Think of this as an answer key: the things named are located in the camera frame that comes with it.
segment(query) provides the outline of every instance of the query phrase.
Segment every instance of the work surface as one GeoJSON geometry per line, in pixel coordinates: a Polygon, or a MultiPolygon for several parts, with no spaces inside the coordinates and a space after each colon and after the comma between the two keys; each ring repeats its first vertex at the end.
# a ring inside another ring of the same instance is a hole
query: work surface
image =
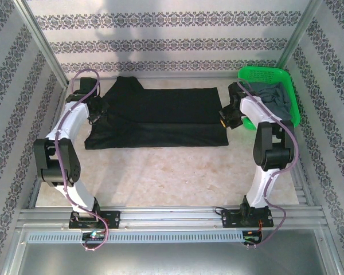
{"type": "MultiPolygon", "coordinates": [[[[141,79],[147,89],[217,87],[222,106],[229,104],[232,80],[141,79]]],[[[102,80],[102,95],[115,80],[102,80]]],[[[87,151],[85,122],[75,142],[81,179],[101,206],[239,205],[255,174],[255,131],[243,126],[227,131],[226,147],[112,148],[87,151]]],[[[298,204],[290,173],[280,175],[269,198],[276,204],[298,204]]],[[[68,206],[43,183],[36,206],[68,206]]]]}

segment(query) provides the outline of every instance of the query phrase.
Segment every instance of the black garment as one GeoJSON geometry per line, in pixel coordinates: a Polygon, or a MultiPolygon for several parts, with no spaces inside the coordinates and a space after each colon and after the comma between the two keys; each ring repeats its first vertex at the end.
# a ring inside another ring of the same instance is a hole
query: black garment
{"type": "Polygon", "coordinates": [[[107,116],[92,126],[88,150],[228,145],[217,88],[144,89],[135,77],[118,77],[103,99],[107,116]]]}

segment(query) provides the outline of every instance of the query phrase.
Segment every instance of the green basket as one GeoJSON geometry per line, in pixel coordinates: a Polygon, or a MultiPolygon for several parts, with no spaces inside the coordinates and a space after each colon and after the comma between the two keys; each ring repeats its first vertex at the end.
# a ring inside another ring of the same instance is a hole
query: green basket
{"type": "MultiPolygon", "coordinates": [[[[300,114],[296,96],[294,94],[292,80],[290,75],[285,70],[270,67],[246,66],[239,70],[239,78],[245,79],[248,82],[264,82],[269,84],[282,82],[292,102],[290,114],[292,115],[293,125],[294,127],[299,125],[300,114]]],[[[247,117],[243,118],[243,125],[249,130],[256,129],[256,127],[247,117]]]]}

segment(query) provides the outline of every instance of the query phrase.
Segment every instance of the purple cable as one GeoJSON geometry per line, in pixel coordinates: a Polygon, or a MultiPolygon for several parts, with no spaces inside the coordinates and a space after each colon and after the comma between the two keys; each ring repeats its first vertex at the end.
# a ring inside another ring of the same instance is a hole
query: purple cable
{"type": "Polygon", "coordinates": [[[62,157],[61,157],[61,154],[60,154],[60,149],[59,149],[59,146],[58,146],[58,136],[60,135],[60,132],[61,132],[61,127],[62,125],[64,124],[65,120],[67,119],[68,115],[80,104],[82,103],[85,99],[87,99],[88,97],[90,97],[90,95],[97,89],[97,87],[99,86],[100,84],[100,77],[99,77],[99,74],[96,70],[94,69],[90,69],[90,68],[87,68],[87,69],[83,69],[83,70],[80,70],[79,72],[77,72],[77,74],[75,75],[75,77],[73,78],[72,82],[71,82],[71,93],[74,92],[74,81],[76,79],[76,77],[78,75],[80,75],[81,73],[84,73],[84,72],[94,72],[96,75],[97,75],[97,83],[96,85],[94,86],[94,88],[89,92],[87,93],[85,96],[83,96],[77,103],[75,103],[66,113],[65,115],[62,117],[62,119],[60,120],[60,123],[58,124],[58,127],[56,129],[56,134],[55,134],[55,149],[56,149],[56,152],[57,152],[57,156],[58,156],[58,162],[60,164],[60,170],[61,170],[61,175],[62,175],[62,180],[64,181],[64,192],[65,192],[65,197],[66,199],[68,199],[68,201],[70,202],[70,204],[72,206],[76,206],[78,207],[80,210],[94,216],[95,218],[97,219],[100,219],[103,223],[104,223],[104,226],[105,226],[105,236],[104,236],[104,239],[103,239],[103,242],[100,243],[99,245],[97,245],[95,248],[88,248],[87,246],[83,245],[85,247],[86,250],[92,250],[92,251],[95,251],[96,249],[100,248],[102,245],[105,244],[105,242],[107,241],[108,239],[108,233],[109,233],[109,230],[108,230],[108,224],[107,222],[99,215],[93,213],[92,211],[89,211],[88,209],[78,205],[76,202],[74,202],[70,196],[68,195],[68,182],[67,182],[67,174],[65,172],[65,168],[64,168],[64,163],[62,162],[62,157]]]}
{"type": "Polygon", "coordinates": [[[281,228],[281,226],[283,225],[284,221],[286,220],[287,212],[285,211],[285,209],[283,209],[282,207],[280,207],[278,205],[273,205],[272,203],[270,203],[266,196],[267,196],[267,191],[269,189],[269,186],[270,186],[270,184],[271,184],[271,182],[273,180],[273,177],[293,169],[294,165],[296,165],[296,163],[297,163],[297,161],[299,159],[299,149],[298,149],[298,143],[297,143],[296,138],[294,137],[294,134],[283,123],[281,123],[278,119],[273,117],[271,115],[271,113],[268,112],[268,110],[263,105],[263,103],[258,101],[256,98],[254,98],[254,96],[248,90],[246,90],[245,87],[243,87],[243,85],[240,83],[240,81],[245,82],[248,85],[250,91],[252,92],[253,90],[252,90],[252,87],[251,87],[250,83],[247,80],[241,79],[241,78],[239,78],[238,82],[237,82],[238,86],[252,99],[252,101],[255,102],[264,111],[264,113],[267,116],[269,116],[273,121],[278,123],[278,125],[281,126],[288,133],[288,135],[291,138],[291,140],[293,141],[293,145],[294,145],[294,160],[292,161],[291,165],[289,165],[287,168],[285,168],[283,170],[279,170],[277,172],[274,172],[271,175],[271,177],[269,178],[269,180],[266,183],[265,188],[264,188],[264,200],[265,200],[265,202],[268,204],[268,206],[271,206],[273,208],[281,210],[283,212],[283,219],[280,221],[280,223],[277,225],[277,227],[274,229],[274,231],[265,240],[263,240],[261,243],[258,243],[255,246],[255,248],[256,248],[256,247],[266,243],[269,239],[271,239],[271,237],[279,230],[279,228],[281,228]]]}

